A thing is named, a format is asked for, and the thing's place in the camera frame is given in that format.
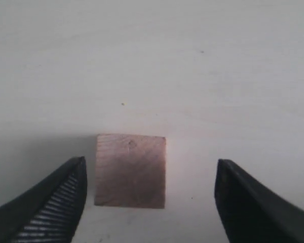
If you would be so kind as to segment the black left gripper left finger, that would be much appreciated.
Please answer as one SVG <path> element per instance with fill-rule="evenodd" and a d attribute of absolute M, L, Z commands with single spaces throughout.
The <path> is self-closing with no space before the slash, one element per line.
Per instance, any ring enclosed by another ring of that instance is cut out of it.
<path fill-rule="evenodd" d="M 0 206 L 0 242 L 71 242 L 87 200 L 85 158 L 73 157 Z"/>

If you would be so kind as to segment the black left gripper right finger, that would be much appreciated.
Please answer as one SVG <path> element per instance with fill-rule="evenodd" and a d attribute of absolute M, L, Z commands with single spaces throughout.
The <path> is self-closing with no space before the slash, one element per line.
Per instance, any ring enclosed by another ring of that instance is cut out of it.
<path fill-rule="evenodd" d="M 304 210 L 232 160 L 218 160 L 214 198 L 229 242 L 304 242 Z"/>

